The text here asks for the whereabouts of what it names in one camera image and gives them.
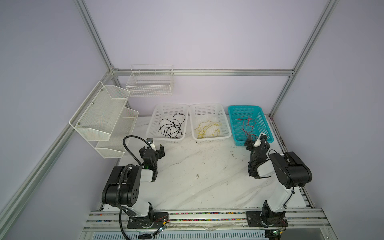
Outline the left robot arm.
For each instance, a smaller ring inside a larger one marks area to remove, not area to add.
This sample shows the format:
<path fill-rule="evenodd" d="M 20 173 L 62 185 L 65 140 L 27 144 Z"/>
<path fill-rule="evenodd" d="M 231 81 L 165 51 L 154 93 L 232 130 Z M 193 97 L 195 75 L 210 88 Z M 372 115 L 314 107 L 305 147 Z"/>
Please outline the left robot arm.
<path fill-rule="evenodd" d="M 152 138 L 129 135 L 123 138 L 123 146 L 131 153 L 126 140 L 135 138 L 146 146 L 139 150 L 143 162 L 138 165 L 115 166 L 102 192 L 102 203 L 117 207 L 128 216 L 128 229 L 159 228 L 167 224 L 169 213 L 157 213 L 151 203 L 140 197 L 141 183 L 153 183 L 158 175 L 158 161 L 165 156 L 162 145 L 157 148 Z"/>

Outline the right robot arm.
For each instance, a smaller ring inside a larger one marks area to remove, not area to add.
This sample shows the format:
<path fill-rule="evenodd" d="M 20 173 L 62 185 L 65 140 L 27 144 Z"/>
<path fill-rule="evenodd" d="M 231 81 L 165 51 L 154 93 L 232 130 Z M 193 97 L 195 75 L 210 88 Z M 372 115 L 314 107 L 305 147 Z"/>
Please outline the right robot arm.
<path fill-rule="evenodd" d="M 295 152 L 279 154 L 271 150 L 267 138 L 265 134 L 260 134 L 255 140 L 249 137 L 245 141 L 244 146 L 250 151 L 248 174 L 256 180 L 275 175 L 279 183 L 272 195 L 264 201 L 257 216 L 251 212 L 247 213 L 248 221 L 257 227 L 285 227 L 287 204 L 299 188 L 312 181 L 313 175 Z"/>

